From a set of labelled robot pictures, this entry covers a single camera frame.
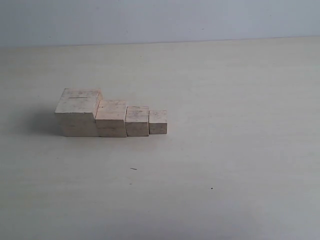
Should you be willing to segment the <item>third largest wooden cube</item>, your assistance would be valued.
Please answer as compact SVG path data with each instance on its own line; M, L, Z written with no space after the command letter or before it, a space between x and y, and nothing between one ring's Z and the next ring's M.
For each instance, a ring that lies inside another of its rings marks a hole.
M149 107L128 106L126 108L125 129L128 137L149 136Z

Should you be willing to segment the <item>second largest wooden cube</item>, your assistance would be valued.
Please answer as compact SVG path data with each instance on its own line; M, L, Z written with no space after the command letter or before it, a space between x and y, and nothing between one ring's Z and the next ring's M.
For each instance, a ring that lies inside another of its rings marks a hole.
M101 100L95 122L98 134L103 138L126 138L127 103L124 100Z

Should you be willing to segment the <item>smallest wooden cube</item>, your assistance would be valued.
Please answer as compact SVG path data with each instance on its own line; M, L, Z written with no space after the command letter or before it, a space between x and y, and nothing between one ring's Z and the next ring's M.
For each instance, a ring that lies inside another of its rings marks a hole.
M150 110L149 111L149 134L165 135L167 134L167 111L166 110Z

